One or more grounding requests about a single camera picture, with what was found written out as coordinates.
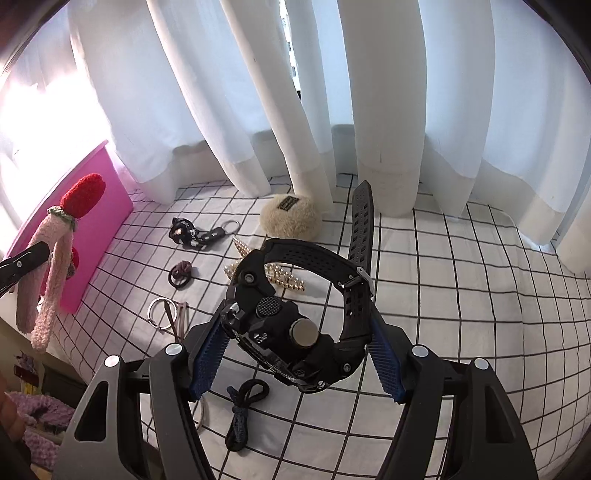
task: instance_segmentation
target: knitted strawberry keychain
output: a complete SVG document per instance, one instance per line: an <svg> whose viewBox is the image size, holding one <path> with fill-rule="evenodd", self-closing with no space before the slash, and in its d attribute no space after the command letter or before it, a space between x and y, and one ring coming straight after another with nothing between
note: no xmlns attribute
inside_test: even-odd
<svg viewBox="0 0 591 480"><path fill-rule="evenodd" d="M45 242L53 250L46 291L38 316L37 300L46 267L41 266L29 272L18 285L17 326L24 333L33 333L31 344L35 350L44 352L47 349L70 263L75 266L78 263L78 253L72 250L76 219L82 218L97 204L105 192L105 186L98 173L81 178L61 198L60 206L47 210L47 216L29 242L29 247Z"/></svg>

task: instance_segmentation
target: white tablecloth with black grid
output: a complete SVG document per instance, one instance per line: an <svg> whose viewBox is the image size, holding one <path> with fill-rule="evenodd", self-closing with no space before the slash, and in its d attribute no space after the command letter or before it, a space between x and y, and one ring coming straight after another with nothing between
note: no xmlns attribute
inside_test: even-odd
<svg viewBox="0 0 591 480"><path fill-rule="evenodd" d="M289 192L286 177L271 179L274 193ZM323 220L317 242L347 256L350 196L357 178L339 175L335 211ZM60 315L56 335L73 366L90 381L114 353L126 361L154 355L173 341L146 321L156 297L186 301L190 324L208 322L225 295L223 267L239 258L231 237L208 251L181 249L168 238L173 217L210 229L225 220L241 223L237 236L258 247L265 235L258 215L267 199L241 195L229 182L180 190L162 206L132 195L129 216L95 272L79 311ZM175 291L169 269L181 260L198 278ZM330 284L295 269L306 291L281 292L323 333L338 338L342 296ZM402 327L411 341L442 358L489 360L519 414L541 476L550 476L569 457L587 430L591 287L558 261L552 245L538 247L520 237L503 212L470 201L460 218L441 214L420 187L415 209L402 218L377 216L372 276L376 305L384 320ZM271 387L249 414L245 450L229 453L224 436L232 419L226 388L248 378ZM379 383L368 356L350 378L314 395L287 387L230 342L210 392L199 436L219 478L240 480L373 478L384 460L401 413ZM196 412L199 406L193 406ZM445 398L427 477L441 472L452 401ZM148 440L157 440L149 397L142 396Z"/></svg>

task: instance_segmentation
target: fluffy beige pouch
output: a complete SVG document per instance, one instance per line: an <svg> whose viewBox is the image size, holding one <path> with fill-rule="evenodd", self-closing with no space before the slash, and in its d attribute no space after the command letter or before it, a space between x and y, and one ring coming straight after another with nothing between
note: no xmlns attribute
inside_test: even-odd
<svg viewBox="0 0 591 480"><path fill-rule="evenodd" d="M322 225L314 202L293 194L275 195L263 207L259 221L270 237L306 241L313 240Z"/></svg>

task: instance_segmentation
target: blue grip pad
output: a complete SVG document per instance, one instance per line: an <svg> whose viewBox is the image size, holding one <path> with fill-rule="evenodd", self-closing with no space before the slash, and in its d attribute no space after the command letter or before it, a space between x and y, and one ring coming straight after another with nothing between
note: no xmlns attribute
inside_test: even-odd
<svg viewBox="0 0 591 480"><path fill-rule="evenodd" d="M220 367L229 341L230 337L224 332L222 324L218 322L209 332L193 365L193 382L190 387L193 398L200 399L201 395L212 387L213 379Z"/></svg>
<svg viewBox="0 0 591 480"><path fill-rule="evenodd" d="M368 346L369 354L374 361L379 381L384 391L395 401L401 401L406 393L400 379L400 361L388 343L382 325L372 318L372 341Z"/></svg>

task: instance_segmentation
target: pink box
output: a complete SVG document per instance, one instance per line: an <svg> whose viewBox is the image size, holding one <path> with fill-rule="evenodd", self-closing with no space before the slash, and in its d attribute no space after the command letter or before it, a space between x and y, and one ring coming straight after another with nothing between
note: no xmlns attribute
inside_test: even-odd
<svg viewBox="0 0 591 480"><path fill-rule="evenodd" d="M106 183L105 194L87 215L78 220L78 228L74 233L74 247L80 254L80 263L76 274L66 280L60 302L60 307L68 313L77 312L82 295L100 259L134 209L134 204L105 150L106 143L105 140L96 147L53 187L37 210L22 224L5 257L11 257L26 249L37 227L47 216L47 209L59 205L61 197L78 180L89 173L100 173ZM41 291L45 292L45 281Z"/></svg>

